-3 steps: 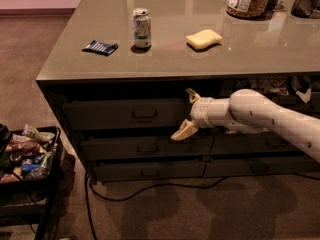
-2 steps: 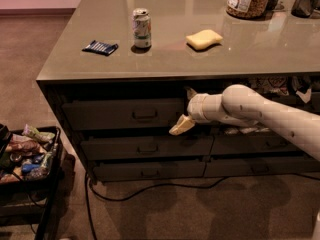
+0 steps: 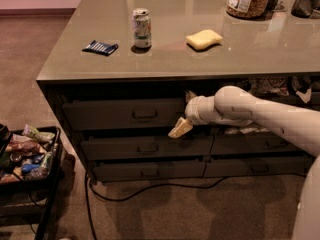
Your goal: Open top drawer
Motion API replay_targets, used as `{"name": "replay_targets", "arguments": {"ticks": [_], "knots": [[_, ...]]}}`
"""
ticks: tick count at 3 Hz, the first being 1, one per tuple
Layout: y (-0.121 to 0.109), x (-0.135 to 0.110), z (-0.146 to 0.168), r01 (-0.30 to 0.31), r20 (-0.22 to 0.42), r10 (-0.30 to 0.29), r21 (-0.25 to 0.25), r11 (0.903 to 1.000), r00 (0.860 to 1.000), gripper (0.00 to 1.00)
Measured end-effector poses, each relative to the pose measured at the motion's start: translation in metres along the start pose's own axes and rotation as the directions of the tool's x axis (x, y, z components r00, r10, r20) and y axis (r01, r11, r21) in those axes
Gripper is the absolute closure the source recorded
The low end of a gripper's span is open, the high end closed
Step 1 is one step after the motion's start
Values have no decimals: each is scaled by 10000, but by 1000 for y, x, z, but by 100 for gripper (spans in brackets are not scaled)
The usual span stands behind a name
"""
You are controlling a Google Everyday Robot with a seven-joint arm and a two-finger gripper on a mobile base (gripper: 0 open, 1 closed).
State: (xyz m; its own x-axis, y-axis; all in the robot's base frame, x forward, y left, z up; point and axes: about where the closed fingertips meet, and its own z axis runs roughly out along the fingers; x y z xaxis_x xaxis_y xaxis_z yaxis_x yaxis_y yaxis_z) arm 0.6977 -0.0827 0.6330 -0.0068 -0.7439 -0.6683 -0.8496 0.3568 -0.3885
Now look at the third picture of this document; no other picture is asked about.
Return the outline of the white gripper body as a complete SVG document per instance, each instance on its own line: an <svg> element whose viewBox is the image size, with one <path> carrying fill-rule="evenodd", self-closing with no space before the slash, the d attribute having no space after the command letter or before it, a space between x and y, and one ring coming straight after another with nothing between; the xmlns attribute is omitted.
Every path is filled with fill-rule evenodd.
<svg viewBox="0 0 320 240"><path fill-rule="evenodd" d="M185 108L186 118L193 125L206 125L216 119L214 97L196 96L192 98Z"/></svg>

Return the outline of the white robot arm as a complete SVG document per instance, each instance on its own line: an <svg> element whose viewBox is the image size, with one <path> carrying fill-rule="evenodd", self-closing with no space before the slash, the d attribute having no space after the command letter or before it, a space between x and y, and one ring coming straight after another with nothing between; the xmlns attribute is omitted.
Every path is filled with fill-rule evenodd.
<svg viewBox="0 0 320 240"><path fill-rule="evenodd" d="M258 124L315 157L320 156L320 112L264 100L236 86L220 88L214 96L195 96L169 132L179 138L196 125Z"/></svg>

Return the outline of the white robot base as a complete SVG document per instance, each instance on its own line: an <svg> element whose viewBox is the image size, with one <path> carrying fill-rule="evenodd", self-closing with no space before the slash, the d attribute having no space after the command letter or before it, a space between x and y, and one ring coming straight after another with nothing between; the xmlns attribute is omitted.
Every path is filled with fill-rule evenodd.
<svg viewBox="0 0 320 240"><path fill-rule="evenodd" d="M320 240L320 156L305 179L291 240Z"/></svg>

